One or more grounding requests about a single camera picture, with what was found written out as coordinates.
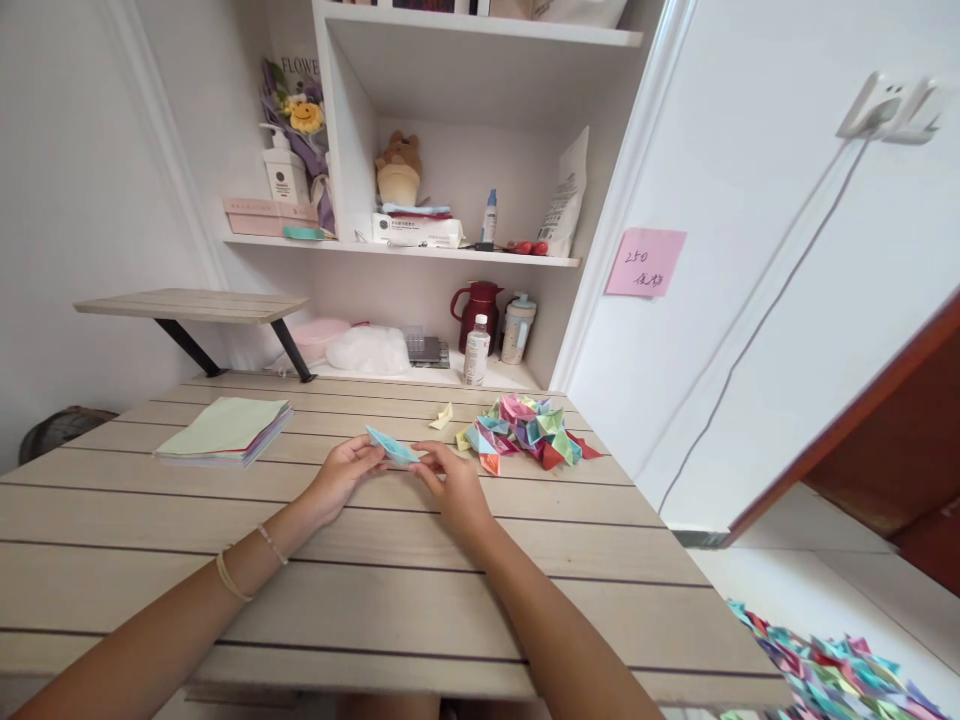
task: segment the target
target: pink sticky note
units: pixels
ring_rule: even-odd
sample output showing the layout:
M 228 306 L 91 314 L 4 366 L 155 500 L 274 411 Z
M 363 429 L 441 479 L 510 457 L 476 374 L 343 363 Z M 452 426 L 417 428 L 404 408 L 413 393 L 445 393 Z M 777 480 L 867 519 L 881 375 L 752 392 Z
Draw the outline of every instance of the pink sticky note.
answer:
M 607 295 L 662 297 L 677 267 L 685 232 L 627 228 L 607 280 Z

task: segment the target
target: bracelet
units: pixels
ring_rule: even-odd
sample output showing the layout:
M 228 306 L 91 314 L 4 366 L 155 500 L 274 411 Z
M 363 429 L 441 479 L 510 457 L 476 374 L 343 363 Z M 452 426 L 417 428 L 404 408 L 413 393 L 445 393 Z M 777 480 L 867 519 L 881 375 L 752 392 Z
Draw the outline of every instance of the bracelet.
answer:
M 223 552 L 224 551 L 221 550 L 220 554 L 217 555 L 217 572 L 220 573 L 220 579 L 223 580 L 223 584 L 227 586 L 227 590 L 244 602 L 250 602 L 253 600 L 253 597 L 240 592 L 240 589 L 234 584 L 233 578 L 230 577 L 230 573 L 227 572 L 227 564 L 223 560 Z
M 270 533 L 267 532 L 267 529 L 263 526 L 263 523 L 257 525 L 257 530 L 260 531 L 260 534 L 263 535 L 263 539 L 267 541 L 267 545 L 270 546 L 270 549 L 276 553 L 277 558 L 280 560 L 280 563 L 286 565 L 289 560 L 283 556 L 283 553 L 280 552 L 280 548 L 277 547 L 276 543 L 273 542 L 273 538 L 270 537 Z

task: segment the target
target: red thermos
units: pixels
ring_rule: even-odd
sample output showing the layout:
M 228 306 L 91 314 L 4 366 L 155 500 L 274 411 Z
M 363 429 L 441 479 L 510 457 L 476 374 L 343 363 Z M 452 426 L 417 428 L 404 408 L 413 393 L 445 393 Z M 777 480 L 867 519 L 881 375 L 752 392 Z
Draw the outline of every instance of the red thermos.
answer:
M 500 320 L 500 311 L 497 310 L 497 293 L 503 288 L 497 287 L 496 283 L 488 283 L 485 280 L 474 280 L 470 287 L 457 290 L 457 294 L 450 301 L 450 314 L 454 320 L 460 322 L 460 352 L 467 351 L 467 335 L 473 330 L 477 315 L 487 316 L 487 332 L 491 338 L 495 338 L 497 331 L 497 322 Z M 469 292 L 470 299 L 463 306 L 463 316 L 457 315 L 455 308 L 460 295 Z M 493 352 L 493 342 L 490 343 L 490 352 Z

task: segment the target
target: shelf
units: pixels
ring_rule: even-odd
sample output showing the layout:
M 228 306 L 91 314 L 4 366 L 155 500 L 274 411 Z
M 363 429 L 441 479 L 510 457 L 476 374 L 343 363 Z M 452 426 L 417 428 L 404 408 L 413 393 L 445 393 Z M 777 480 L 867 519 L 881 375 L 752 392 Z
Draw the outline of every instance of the shelf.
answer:
M 441 385 L 463 385 L 463 355 L 450 351 L 450 368 L 411 368 L 403 375 L 371 375 L 369 373 L 338 370 L 324 362 L 321 365 L 311 366 L 310 372 L 323 378 L 354 378 L 361 380 L 405 380 L 423 383 L 439 383 Z M 540 391 L 541 388 L 534 380 L 526 365 L 507 365 L 500 362 L 494 354 L 487 358 L 487 375 L 484 386 L 491 388 L 509 388 L 513 390 Z
M 397 257 L 431 257 L 444 260 L 466 260 L 468 262 L 499 262 L 516 265 L 540 265 L 544 267 L 578 267 L 577 258 L 553 258 L 535 255 L 514 255 L 512 253 L 485 253 L 473 250 L 442 250 L 440 248 L 393 247 L 375 243 L 348 243 L 339 240 L 288 240 L 286 238 L 263 235 L 231 235 L 224 238 L 225 243 L 240 245 L 272 245 L 274 247 L 295 247 L 308 250 L 333 250 L 339 252 L 374 253 Z
M 327 28 L 384 117 L 561 129 L 636 55 L 642 34 L 323 2 Z

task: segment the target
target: wooden table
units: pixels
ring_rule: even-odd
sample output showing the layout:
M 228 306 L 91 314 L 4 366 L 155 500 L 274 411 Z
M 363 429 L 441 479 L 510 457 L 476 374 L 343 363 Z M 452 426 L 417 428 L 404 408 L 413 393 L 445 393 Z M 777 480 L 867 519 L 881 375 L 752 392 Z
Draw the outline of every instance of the wooden table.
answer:
M 84 300 L 73 304 L 79 313 L 92 315 L 124 315 L 148 317 L 156 320 L 174 342 L 189 355 L 207 377 L 225 373 L 204 352 L 197 341 L 184 330 L 180 320 L 194 322 L 229 323 L 232 325 L 266 325 L 277 334 L 284 351 L 300 375 L 300 382 L 308 383 L 313 375 L 300 355 L 300 349 L 290 335 L 283 318 L 295 313 L 310 302 L 309 298 L 286 295 L 259 295 L 255 293 L 231 293 L 219 290 L 192 290 L 188 288 L 164 288 L 131 295 Z
M 454 434 L 488 389 L 229 372 L 198 377 L 0 478 L 0 673 L 53 674 L 292 500 L 327 452 L 370 424 Z M 151 457 L 222 396 L 295 415 L 245 470 Z M 447 401 L 454 421 L 427 423 Z M 604 451 L 566 398 L 568 427 Z M 614 459 L 483 474 L 490 508 L 661 705 L 770 708 L 786 684 Z M 483 575 L 407 472 L 363 484 L 229 628 L 194 678 L 298 688 L 534 695 Z

